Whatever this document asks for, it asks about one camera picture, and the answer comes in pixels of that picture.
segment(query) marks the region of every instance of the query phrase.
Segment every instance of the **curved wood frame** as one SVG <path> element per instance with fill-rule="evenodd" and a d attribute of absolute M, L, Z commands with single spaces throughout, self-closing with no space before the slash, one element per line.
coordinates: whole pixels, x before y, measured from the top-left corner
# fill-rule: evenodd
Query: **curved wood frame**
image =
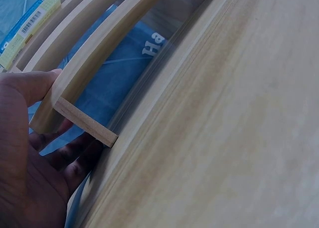
<path fill-rule="evenodd" d="M 23 48 L 21 54 L 15 60 L 9 72 L 23 71 L 34 54 L 55 28 L 67 17 L 72 10 L 83 0 L 61 0 L 61 8 L 39 29 L 35 36 Z"/>
<path fill-rule="evenodd" d="M 51 71 L 116 0 L 83 0 L 52 32 L 23 72 Z"/>
<path fill-rule="evenodd" d="M 38 133 L 55 131 L 63 117 L 54 110 L 60 97 L 76 102 L 88 82 L 131 28 L 158 0 L 125 0 L 89 37 L 57 78 L 30 122 Z"/>

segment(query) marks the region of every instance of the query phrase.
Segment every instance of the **yellow label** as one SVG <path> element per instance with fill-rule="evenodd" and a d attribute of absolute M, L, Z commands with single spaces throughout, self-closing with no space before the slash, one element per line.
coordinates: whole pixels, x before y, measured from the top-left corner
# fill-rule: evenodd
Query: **yellow label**
<path fill-rule="evenodd" d="M 13 37 L 3 54 L 0 56 L 0 65 L 8 70 L 29 39 L 47 21 L 47 19 L 61 7 L 61 0 L 45 0 L 31 14 Z"/>

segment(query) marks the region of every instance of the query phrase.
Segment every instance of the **barcode label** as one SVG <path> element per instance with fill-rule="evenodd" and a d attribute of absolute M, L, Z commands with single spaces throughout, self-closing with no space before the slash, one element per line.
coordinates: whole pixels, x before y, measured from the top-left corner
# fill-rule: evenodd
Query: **barcode label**
<path fill-rule="evenodd" d="M 20 29 L 19 34 L 22 37 L 27 37 L 34 26 L 37 25 L 37 23 L 41 20 L 41 18 L 44 16 L 45 11 L 42 11 L 41 8 L 38 8 L 36 12 L 33 14 L 32 18 L 30 18 L 27 23 Z"/>

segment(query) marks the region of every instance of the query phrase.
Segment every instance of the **wooden panel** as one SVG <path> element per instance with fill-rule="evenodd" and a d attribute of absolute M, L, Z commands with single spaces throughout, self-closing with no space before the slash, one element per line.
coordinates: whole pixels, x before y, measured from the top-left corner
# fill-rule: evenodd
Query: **wooden panel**
<path fill-rule="evenodd" d="M 125 0 L 72 57 L 30 122 L 38 133 L 53 132 L 63 117 L 53 109 L 59 97 L 72 104 L 125 35 L 158 0 Z"/>
<path fill-rule="evenodd" d="M 77 227 L 318 227 L 318 1 L 214 0 L 91 177 Z"/>
<path fill-rule="evenodd" d="M 23 72 L 56 69 L 74 44 L 116 0 L 83 0 L 52 32 Z"/>
<path fill-rule="evenodd" d="M 58 99 L 54 110 L 110 148 L 113 147 L 118 138 L 115 133 L 80 111 L 63 97 Z"/>
<path fill-rule="evenodd" d="M 82 0 L 61 0 L 61 8 L 37 31 L 31 40 L 23 48 L 23 51 L 13 63 L 10 71 L 14 72 L 16 68 L 24 70 L 26 65 L 30 62 L 31 58 L 55 30 L 55 28 L 69 15 L 69 13 L 82 1 Z"/>

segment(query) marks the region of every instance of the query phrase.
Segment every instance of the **hand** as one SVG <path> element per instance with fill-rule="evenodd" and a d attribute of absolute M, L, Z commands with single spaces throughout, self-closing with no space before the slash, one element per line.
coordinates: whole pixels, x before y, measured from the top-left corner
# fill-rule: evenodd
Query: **hand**
<path fill-rule="evenodd" d="M 66 132 L 28 134 L 27 108 L 42 100 L 61 72 L 0 75 L 0 227 L 64 227 L 67 203 L 97 163 L 103 145 L 84 133 L 46 156 Z"/>

